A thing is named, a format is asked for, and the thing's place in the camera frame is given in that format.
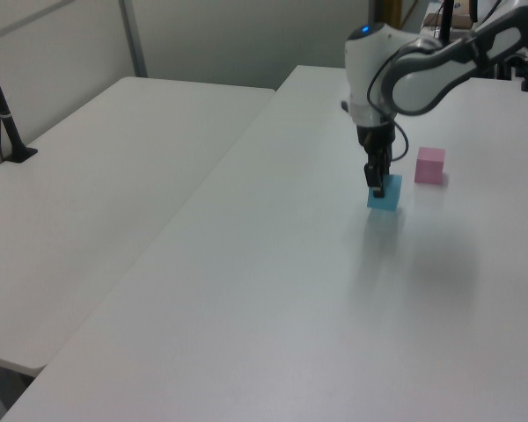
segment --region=white table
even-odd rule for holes
[[[39,373],[273,93],[125,78],[0,165],[0,365]]]
[[[347,95],[297,68],[4,422],[528,420],[528,94],[400,119],[395,214]]]

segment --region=tabletop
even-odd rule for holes
[[[273,94],[124,78],[0,165],[0,365],[39,373]]]
[[[396,213],[347,96],[298,67],[4,422],[528,420],[528,94],[399,118]]]

